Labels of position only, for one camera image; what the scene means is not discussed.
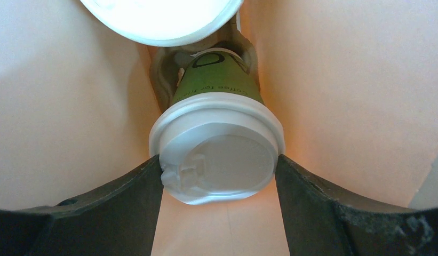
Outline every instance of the white plastic lid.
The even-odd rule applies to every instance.
[[[244,0],[81,0],[107,27],[139,43],[197,42],[223,26]]]
[[[160,155],[167,191],[184,203],[203,204],[263,189],[285,144],[282,125],[263,104],[209,92],[165,111],[151,130],[149,150]]]

